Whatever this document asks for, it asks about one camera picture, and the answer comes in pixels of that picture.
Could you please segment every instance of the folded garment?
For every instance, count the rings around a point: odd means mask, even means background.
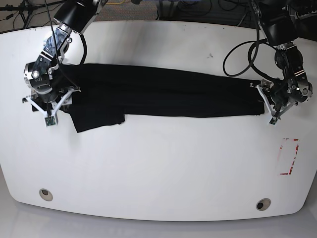
[[[264,113],[261,96],[250,87],[256,80],[107,64],[64,65],[63,71],[81,89],[65,111],[77,132],[121,124],[125,114],[213,118]]]

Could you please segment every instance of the screw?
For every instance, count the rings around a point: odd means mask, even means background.
[[[308,90],[307,90],[307,88],[304,88],[303,89],[303,95],[306,95],[306,94],[308,94]]]
[[[32,77],[33,78],[38,78],[40,76],[40,73],[38,71],[33,71]]]

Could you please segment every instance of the wire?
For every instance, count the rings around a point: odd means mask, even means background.
[[[62,65],[63,65],[63,64],[62,64],[62,63],[59,63],[58,54],[57,54],[57,49],[58,49],[58,48],[57,48],[56,37],[55,37],[53,25],[52,25],[51,15],[50,15],[49,7],[48,7],[48,4],[47,4],[46,0],[44,0],[44,3],[45,3],[45,7],[46,7],[46,10],[47,10],[47,13],[48,13],[50,25],[51,25],[52,37],[53,37],[53,39],[54,39],[54,46],[55,46],[55,53],[56,53],[56,62],[57,62],[57,64],[58,64],[58,68],[59,68],[60,72],[62,73],[62,75],[63,75],[69,82],[71,82],[76,88],[79,88],[79,87],[77,86],[77,84],[74,83],[74,82],[64,73],[64,71],[62,70]]]
[[[53,9],[51,9],[50,11],[54,11],[56,8],[58,8],[59,6],[61,6],[62,5],[62,3],[60,3],[59,5],[57,5],[56,7],[54,7]],[[28,25],[31,23],[31,20],[33,19],[33,17],[35,17],[36,15],[39,15],[39,14],[42,14],[42,13],[45,13],[46,11],[42,11],[42,12],[39,12],[39,13],[36,13],[36,14],[34,14],[31,18],[30,18],[30,20],[29,20],[29,22],[28,22],[28,24],[27,24],[27,27],[28,27]]]
[[[67,0],[59,0],[59,1],[50,2],[50,3],[48,3],[48,6],[52,6],[52,5],[55,5],[55,4],[65,3],[66,1],[67,1]],[[45,4],[32,4],[32,6],[45,7]]]
[[[158,13],[158,16],[157,18],[155,19],[155,21],[157,21],[159,19],[159,11],[157,10],[157,13]]]
[[[229,74],[227,73],[226,69],[225,69],[225,64],[226,64],[226,61],[228,59],[228,57],[231,55],[232,52],[234,52],[238,47],[242,46],[242,45],[245,45],[247,43],[254,43],[254,41],[247,41],[247,42],[244,42],[244,43],[241,43],[239,45],[237,45],[236,47],[234,47],[228,54],[227,56],[224,58],[224,61],[223,61],[223,64],[222,64],[222,69],[223,69],[223,72],[225,73],[225,75],[227,75],[228,77],[237,77],[243,73],[245,73],[249,68],[252,67],[254,61],[256,60],[256,57],[258,55],[258,51],[259,51],[259,44],[260,44],[260,28],[259,28],[259,25],[258,25],[258,21],[257,21],[257,17],[256,17],[256,14],[254,13],[254,9],[252,8],[252,2],[251,0],[248,0],[248,3],[249,3],[249,6],[250,6],[250,11],[251,11],[251,14],[252,14],[252,17],[253,17],[253,20],[254,20],[254,23],[256,25],[256,31],[257,31],[257,40],[255,41],[256,43],[256,51],[254,52],[254,56],[253,58],[251,59],[251,62],[249,63],[249,65],[244,69],[242,70],[240,73],[236,73],[236,74]]]
[[[187,6],[193,6],[193,5],[196,5],[197,3],[199,3],[199,1],[194,1],[192,3],[188,3],[188,2],[185,2],[185,1],[180,1],[182,4],[184,5],[187,5]]]
[[[6,18],[1,19],[0,21],[5,21],[5,20],[9,20],[9,19],[13,18],[13,16],[14,16],[17,12],[18,12],[18,11],[16,11],[16,12],[13,13],[13,14],[8,15]]]
[[[121,2],[107,2],[106,4],[108,5],[119,5],[119,4],[123,4],[125,2],[125,0],[121,1]]]
[[[236,5],[238,5],[238,6],[249,7],[249,5],[248,5],[247,2],[240,2],[240,0],[238,0],[238,1],[224,0],[224,1],[227,1],[227,2],[230,2],[230,3],[233,3],[233,4],[236,4]]]
[[[267,44],[267,39],[260,40],[259,44],[260,45],[261,44],[265,44],[267,46],[270,46],[269,44]],[[251,62],[252,51],[254,50],[255,47],[256,47],[256,42],[254,42],[249,48],[249,51],[248,51],[248,61],[249,61],[249,63]],[[267,80],[269,80],[271,82],[278,83],[280,81],[280,80],[278,80],[276,78],[272,78],[272,77],[268,76],[267,74],[263,73],[254,64],[252,64],[251,67],[258,75],[260,75],[261,77],[263,77],[263,78],[265,78],[265,79],[267,79]]]
[[[33,27],[29,27],[29,28],[43,27],[43,26],[46,26],[48,23],[49,23],[49,21],[47,23],[45,23],[44,25],[42,25],[42,26],[33,26]]]
[[[218,6],[221,8],[221,10],[223,11],[232,11],[234,9],[236,9],[238,7],[238,5],[236,4],[233,8],[230,8],[230,9],[226,9],[226,8],[223,8],[220,4],[220,0],[218,0]]]
[[[239,22],[239,24],[237,25],[237,27],[242,24],[242,22],[244,21],[244,19],[245,19],[246,16],[247,16],[247,14],[248,14],[248,13],[246,12],[246,13],[243,15],[243,17],[242,17],[241,21]]]
[[[17,19],[17,17],[19,16],[19,14],[18,15],[16,15],[15,16],[15,18],[14,18],[14,20],[13,20],[13,24],[12,24],[12,26],[13,26],[13,29],[15,30],[15,27],[14,27],[14,23],[15,23],[15,20]]]
[[[80,39],[81,39],[81,42],[83,43],[83,47],[84,47],[84,54],[83,54],[83,57],[80,61],[80,64],[84,64],[86,57],[87,57],[87,43],[86,43],[84,35],[80,35]]]
[[[202,13],[202,14],[192,14],[192,13],[190,13],[190,12],[183,11],[179,6],[177,6],[177,8],[178,8],[179,11],[181,11],[181,12],[187,14],[187,15],[190,15],[190,16],[205,16],[205,15],[207,15],[209,12],[211,12],[211,9],[212,9],[212,2],[211,2],[211,0],[209,0],[209,2],[210,2],[209,10],[208,10],[207,12],[205,12],[205,13]]]

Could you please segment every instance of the black cable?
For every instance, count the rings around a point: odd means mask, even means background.
[[[47,23],[45,23],[44,25],[42,25],[42,26],[30,26],[30,27],[28,27],[28,28],[43,27],[43,26],[46,26],[48,23],[49,23],[49,21],[48,21]]]
[[[155,19],[155,21],[157,21],[159,19],[159,11],[157,10],[157,13],[158,13],[158,16],[157,18]]]
[[[4,19],[1,19],[0,21],[5,21],[5,20],[9,20],[9,19],[13,18],[14,15],[15,15],[17,12],[18,12],[18,11],[16,11],[15,13],[10,14],[9,16],[7,16],[7,17],[4,18]]]
[[[240,23],[240,26],[241,26],[242,24],[244,24],[244,22],[246,21],[248,15],[250,15],[250,11],[247,12],[247,14],[246,14],[246,16],[244,17],[243,21]]]
[[[199,3],[199,1],[194,1],[191,3],[185,2],[185,1],[180,1],[182,4],[186,5],[186,6],[193,6],[196,5],[197,3]]]
[[[210,2],[209,10],[208,10],[207,12],[205,12],[205,13],[202,13],[202,14],[192,14],[192,13],[189,13],[189,12],[187,12],[187,11],[183,11],[179,6],[177,6],[177,8],[178,8],[179,11],[181,11],[181,12],[187,14],[187,15],[190,15],[190,16],[205,16],[205,15],[207,15],[209,12],[211,12],[211,9],[212,9],[212,2],[211,2],[211,0],[209,0],[209,2]]]
[[[53,9],[51,9],[50,11],[54,11],[56,8],[58,8],[59,6],[61,6],[62,4],[60,3],[59,5],[57,5],[56,7],[54,7]],[[39,15],[39,14],[42,14],[42,13],[45,13],[46,11],[42,11],[42,12],[39,12],[39,13],[36,13],[34,15],[32,15],[32,17],[30,18],[28,24],[27,24],[27,27],[29,26],[29,24],[31,23],[31,20],[33,19],[33,17],[35,17],[36,15]]]
[[[220,0],[218,0],[218,6],[220,7],[221,10],[223,11],[232,11],[234,9],[236,9],[238,7],[238,5],[236,4],[233,8],[230,8],[230,9],[226,9],[226,8],[223,8],[220,4]]]
[[[15,20],[17,19],[18,16],[19,16],[19,14],[17,14],[17,15],[15,16],[14,20],[13,20],[12,26],[13,26],[13,29],[14,29],[14,30],[15,30],[14,23],[15,23]]]
[[[249,7],[249,5],[248,5],[247,2],[240,2],[239,0],[238,0],[238,1],[224,0],[224,1],[227,1],[227,2],[230,2],[230,3],[233,3],[233,4],[236,4],[236,5],[238,5],[238,6]]]
[[[288,5],[291,9],[293,9],[294,11],[298,11],[296,10],[291,4]]]
[[[25,21],[23,21],[24,25],[23,25],[22,29],[26,29],[28,27],[28,23],[29,23],[31,15],[32,15],[32,12],[29,11]]]
[[[80,35],[80,39],[81,39],[81,42],[83,43],[83,47],[84,47],[84,54],[83,54],[83,57],[80,61],[80,64],[84,64],[86,57],[87,57],[87,43],[86,43],[84,35]]]
[[[30,29],[30,28],[36,28],[39,26],[29,26],[26,29]],[[11,30],[7,30],[7,31],[1,31],[0,34],[4,34],[4,33],[9,33],[9,32],[15,32],[15,31],[20,31],[23,30],[22,28],[18,28],[18,29],[11,29]]]
[[[251,28],[251,14],[249,14],[249,28]]]
[[[251,0],[248,0],[248,3],[249,3],[250,11],[251,11],[251,14],[252,14],[254,23],[255,23],[255,25],[256,25],[256,30],[257,30],[257,40],[255,41],[255,43],[256,43],[256,51],[254,52],[254,56],[253,56],[251,62],[249,63],[249,65],[248,65],[244,70],[242,70],[240,73],[229,74],[229,73],[227,73],[227,71],[226,71],[226,69],[225,69],[225,64],[226,64],[226,61],[227,61],[228,57],[231,55],[231,53],[234,52],[238,47],[240,47],[240,46],[242,46],[242,45],[245,45],[245,44],[247,44],[247,43],[254,43],[254,41],[247,41],[247,42],[241,43],[241,44],[237,45],[236,47],[234,47],[234,48],[227,54],[227,56],[224,58],[224,61],[223,61],[223,64],[222,64],[223,72],[224,72],[225,75],[227,75],[228,77],[237,77],[237,76],[239,76],[239,75],[245,73],[249,68],[251,68],[251,66],[253,65],[253,63],[254,63],[254,61],[256,60],[256,57],[257,57],[257,55],[258,55],[259,44],[260,44],[260,28],[259,28],[259,25],[258,25],[258,21],[257,21],[256,14],[254,13],[254,9],[253,9],[253,7],[252,7],[252,2],[251,2]]]
[[[65,3],[66,0],[59,0],[59,1],[54,1],[50,2],[47,5],[52,6],[60,3]],[[25,5],[25,6],[5,6],[5,7],[0,7],[0,11],[34,11],[39,8],[45,7],[45,4],[32,4],[32,5]]]
[[[56,53],[56,62],[57,62],[57,64],[58,64],[58,68],[59,68],[60,72],[62,73],[62,75],[63,75],[69,82],[71,82],[76,88],[79,88],[79,87],[77,86],[77,84],[74,83],[74,82],[64,73],[64,71],[63,71],[63,69],[62,69],[62,65],[63,65],[63,64],[62,64],[62,63],[59,63],[58,53],[57,53],[57,49],[58,49],[58,48],[57,48],[55,33],[54,33],[53,25],[52,25],[51,15],[50,15],[49,7],[48,7],[48,5],[47,5],[47,3],[46,3],[46,0],[44,0],[44,3],[45,3],[45,7],[46,7],[46,10],[47,10],[47,13],[48,13],[50,25],[51,25],[52,37],[53,37],[53,39],[54,39],[54,46],[55,46],[55,53]]]
[[[267,46],[270,46],[269,44],[267,44],[267,39],[263,39],[263,40],[260,40],[259,44],[265,44]],[[251,56],[252,56],[252,52],[254,50],[254,48],[256,47],[256,42],[254,42],[250,48],[249,48],[249,51],[248,51],[248,61],[249,63],[251,62]],[[268,76],[266,73],[263,73],[262,71],[260,71],[254,64],[252,64],[251,68],[258,74],[260,75],[261,77],[273,82],[273,83],[278,83],[280,80],[279,79],[276,79],[276,78],[272,78],[270,76]]]

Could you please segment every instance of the gray floor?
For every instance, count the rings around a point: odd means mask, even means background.
[[[29,0],[31,4],[43,4],[43,0]],[[57,0],[47,0],[47,3],[54,2]],[[0,6],[5,6],[7,4],[13,6],[19,6],[22,0],[1,0]],[[121,2],[121,0],[109,0],[111,2]],[[55,9],[51,11],[51,17],[57,12],[60,6],[53,5],[49,9]],[[42,26],[48,22],[48,15],[45,12],[45,8],[38,9],[33,12],[33,15],[44,12],[42,14],[35,15],[30,21],[29,26]],[[6,18],[8,15],[15,12],[0,11],[0,20]],[[0,32],[13,29],[13,21],[17,13],[13,18],[5,21],[0,21]],[[114,20],[155,20],[157,17],[157,8],[155,1],[144,0],[140,5],[134,5],[131,3],[131,0],[126,0],[122,4],[107,4],[99,16],[96,18],[96,21],[114,21]],[[20,16],[14,22],[14,27],[20,28],[23,26],[23,21]]]

